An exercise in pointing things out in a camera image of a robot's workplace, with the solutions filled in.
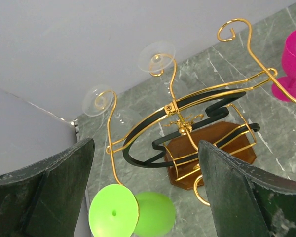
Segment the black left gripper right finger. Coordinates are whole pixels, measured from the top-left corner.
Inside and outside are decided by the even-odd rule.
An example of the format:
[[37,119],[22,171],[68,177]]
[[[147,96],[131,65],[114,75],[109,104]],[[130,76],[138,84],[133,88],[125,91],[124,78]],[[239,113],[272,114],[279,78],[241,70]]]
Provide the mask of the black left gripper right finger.
[[201,140],[198,156],[219,237],[296,237],[296,181]]

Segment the clear wine glass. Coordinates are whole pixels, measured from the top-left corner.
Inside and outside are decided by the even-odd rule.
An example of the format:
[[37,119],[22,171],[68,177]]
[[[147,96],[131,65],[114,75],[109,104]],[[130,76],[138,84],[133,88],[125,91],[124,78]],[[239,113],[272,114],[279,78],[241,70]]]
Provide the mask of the clear wine glass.
[[161,40],[146,46],[138,57],[138,67],[154,78],[162,102],[170,101],[173,95],[178,99],[188,93],[186,84],[177,77],[175,54],[174,45]]

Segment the light green plastic wine glass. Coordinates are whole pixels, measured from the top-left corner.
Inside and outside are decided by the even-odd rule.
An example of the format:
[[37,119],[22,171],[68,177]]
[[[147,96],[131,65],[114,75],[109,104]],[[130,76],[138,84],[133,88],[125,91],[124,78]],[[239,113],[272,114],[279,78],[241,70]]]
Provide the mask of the light green plastic wine glass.
[[175,223],[175,207],[162,193],[133,194],[127,187],[110,184],[91,201],[88,222],[95,237],[161,237]]

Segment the pink plastic wine glass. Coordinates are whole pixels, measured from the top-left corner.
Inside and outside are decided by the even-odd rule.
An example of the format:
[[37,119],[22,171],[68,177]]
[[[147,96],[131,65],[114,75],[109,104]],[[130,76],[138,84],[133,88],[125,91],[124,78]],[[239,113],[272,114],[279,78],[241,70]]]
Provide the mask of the pink plastic wine glass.
[[286,76],[278,79],[279,83],[296,98],[296,30],[290,33],[282,54],[282,69]]

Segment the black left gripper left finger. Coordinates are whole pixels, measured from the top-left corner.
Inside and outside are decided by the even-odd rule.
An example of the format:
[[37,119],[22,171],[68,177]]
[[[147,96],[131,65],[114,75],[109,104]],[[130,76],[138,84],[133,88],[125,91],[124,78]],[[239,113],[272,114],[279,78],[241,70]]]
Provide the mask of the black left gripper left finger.
[[94,151],[87,138],[0,175],[0,237],[74,236]]

